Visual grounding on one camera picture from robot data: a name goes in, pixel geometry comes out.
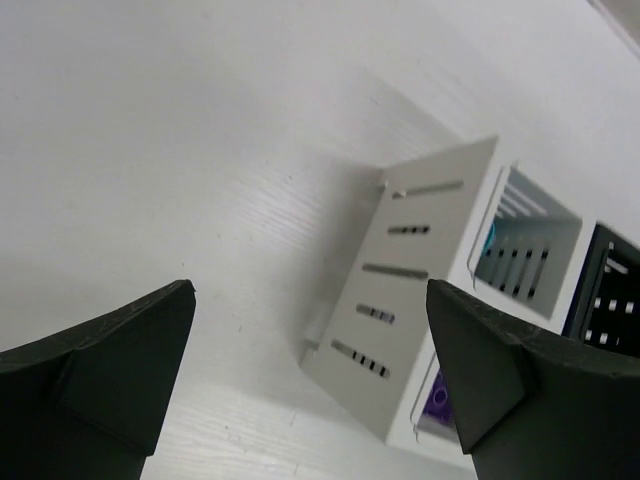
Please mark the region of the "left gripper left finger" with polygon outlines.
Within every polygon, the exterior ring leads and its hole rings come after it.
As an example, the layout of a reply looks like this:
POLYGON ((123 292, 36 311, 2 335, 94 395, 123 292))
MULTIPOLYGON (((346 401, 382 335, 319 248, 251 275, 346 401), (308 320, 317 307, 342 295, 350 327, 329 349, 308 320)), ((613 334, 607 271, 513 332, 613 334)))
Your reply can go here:
POLYGON ((196 308, 177 280, 1 354, 4 479, 138 479, 156 450, 196 308))

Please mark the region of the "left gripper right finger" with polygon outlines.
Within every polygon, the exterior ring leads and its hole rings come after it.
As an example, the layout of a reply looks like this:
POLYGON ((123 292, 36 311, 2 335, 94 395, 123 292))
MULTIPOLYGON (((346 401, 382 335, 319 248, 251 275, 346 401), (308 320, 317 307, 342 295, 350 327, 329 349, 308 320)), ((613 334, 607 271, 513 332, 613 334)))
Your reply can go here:
POLYGON ((429 280, 426 314, 478 478, 638 478, 638 359, 508 315, 445 280, 429 280))

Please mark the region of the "purple lego brick upside-down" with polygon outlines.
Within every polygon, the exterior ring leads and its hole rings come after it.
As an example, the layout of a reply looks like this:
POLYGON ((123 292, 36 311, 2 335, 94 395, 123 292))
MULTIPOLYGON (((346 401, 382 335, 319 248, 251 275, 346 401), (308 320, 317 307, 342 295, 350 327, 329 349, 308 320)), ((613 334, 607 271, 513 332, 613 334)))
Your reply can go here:
POLYGON ((438 371, 422 411, 418 427, 440 435, 456 433, 453 410, 444 376, 438 371))

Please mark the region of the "cyan long lego brick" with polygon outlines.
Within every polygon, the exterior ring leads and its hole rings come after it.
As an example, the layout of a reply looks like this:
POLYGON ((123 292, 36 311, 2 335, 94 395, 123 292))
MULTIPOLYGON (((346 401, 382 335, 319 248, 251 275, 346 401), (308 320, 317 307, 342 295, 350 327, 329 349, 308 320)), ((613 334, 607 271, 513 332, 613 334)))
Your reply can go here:
POLYGON ((495 240, 496 240, 496 225, 495 223, 492 223, 483 246, 483 252, 482 252, 483 255, 487 254, 491 250, 495 240))

